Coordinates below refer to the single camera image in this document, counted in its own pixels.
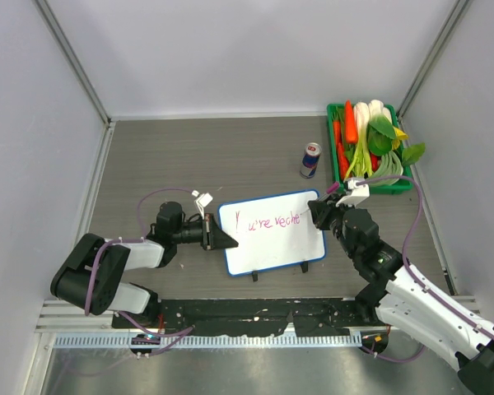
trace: carrot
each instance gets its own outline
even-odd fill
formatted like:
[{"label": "carrot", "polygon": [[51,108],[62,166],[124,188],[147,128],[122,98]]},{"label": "carrot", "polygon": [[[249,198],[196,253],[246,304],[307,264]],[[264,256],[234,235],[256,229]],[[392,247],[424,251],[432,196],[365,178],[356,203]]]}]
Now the carrot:
[{"label": "carrot", "polygon": [[340,142],[343,142],[343,136],[340,130],[340,121],[338,120],[333,121],[333,134],[335,136],[335,144],[339,144]]},{"label": "carrot", "polygon": [[346,112],[346,130],[344,131],[344,138],[349,144],[357,144],[359,141],[359,135],[355,124],[355,117],[353,116],[352,103],[349,100],[346,102],[344,111]]},{"label": "carrot", "polygon": [[379,157],[370,152],[370,158],[371,158],[371,169],[373,171],[377,171],[379,169]]},{"label": "carrot", "polygon": [[347,161],[347,157],[344,155],[344,146],[341,142],[337,144],[337,161],[340,180],[343,181],[344,177],[346,177],[347,169],[349,169],[349,162]]}]

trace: white wall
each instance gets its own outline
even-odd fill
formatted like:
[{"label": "white wall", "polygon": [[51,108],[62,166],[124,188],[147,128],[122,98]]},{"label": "white wall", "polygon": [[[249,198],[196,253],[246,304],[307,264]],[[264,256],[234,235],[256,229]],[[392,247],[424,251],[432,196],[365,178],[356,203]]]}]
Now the white wall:
[{"label": "white wall", "polygon": [[111,115],[398,106],[453,0],[50,0]]},{"label": "white wall", "polygon": [[406,121],[455,281],[494,319],[494,0],[472,3]]},{"label": "white wall", "polygon": [[0,394],[17,393],[102,125],[26,0],[0,1]]}]

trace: handwritten text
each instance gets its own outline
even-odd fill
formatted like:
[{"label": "handwritten text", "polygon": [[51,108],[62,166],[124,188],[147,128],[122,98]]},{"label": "handwritten text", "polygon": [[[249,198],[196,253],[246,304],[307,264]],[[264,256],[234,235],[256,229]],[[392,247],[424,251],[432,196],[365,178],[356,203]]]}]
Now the handwritten text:
[{"label": "handwritten text", "polygon": [[[236,213],[236,220],[240,216],[240,213]],[[261,229],[271,229],[274,226],[286,228],[291,225],[300,224],[300,215],[290,212],[289,216],[275,216],[274,218],[259,218],[252,222],[249,222],[249,230],[261,230]]]}]

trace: red pepper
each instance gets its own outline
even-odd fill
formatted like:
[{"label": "red pepper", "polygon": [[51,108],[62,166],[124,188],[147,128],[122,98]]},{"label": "red pepper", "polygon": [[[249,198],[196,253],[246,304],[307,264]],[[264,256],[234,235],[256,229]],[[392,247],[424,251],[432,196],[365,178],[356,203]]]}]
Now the red pepper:
[{"label": "red pepper", "polygon": [[379,157],[370,152],[370,158],[371,158],[371,169],[373,171],[377,171],[379,169]]},{"label": "red pepper", "polygon": [[343,142],[343,136],[340,130],[340,121],[338,120],[333,121],[333,134],[335,136],[335,144]]},{"label": "red pepper", "polygon": [[340,180],[344,181],[344,177],[346,177],[347,170],[349,169],[349,162],[347,161],[347,157],[344,155],[344,146],[341,142],[337,144],[337,161]]}]

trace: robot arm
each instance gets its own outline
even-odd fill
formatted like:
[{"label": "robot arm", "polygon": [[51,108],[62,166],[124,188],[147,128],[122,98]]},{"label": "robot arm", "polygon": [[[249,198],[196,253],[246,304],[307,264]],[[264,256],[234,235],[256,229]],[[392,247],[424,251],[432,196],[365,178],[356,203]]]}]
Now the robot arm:
[{"label": "robot arm", "polygon": [[[121,282],[125,271],[166,266],[177,254],[178,244],[200,243],[205,251],[237,247],[238,243],[220,229],[214,215],[203,211],[211,199],[208,193],[199,195],[195,201],[199,213],[188,220],[179,203],[165,202],[146,239],[138,243],[134,241],[141,240],[125,243],[121,239],[108,246],[100,257],[91,313],[126,311],[134,314],[141,325],[153,323],[160,309],[157,293]],[[93,262],[107,241],[93,234],[82,236],[55,275],[50,288],[52,295],[84,309]]]},{"label": "robot arm", "polygon": [[[494,337],[494,324],[439,290],[412,263],[406,268],[402,254],[380,239],[379,226],[368,211],[355,208],[369,196],[368,186],[359,181],[348,180],[346,194],[332,193],[308,205],[315,226],[333,232],[369,283],[356,297],[361,313],[405,331],[433,350],[473,393],[494,394],[494,340],[484,334]],[[474,328],[461,315],[473,321]]]}]

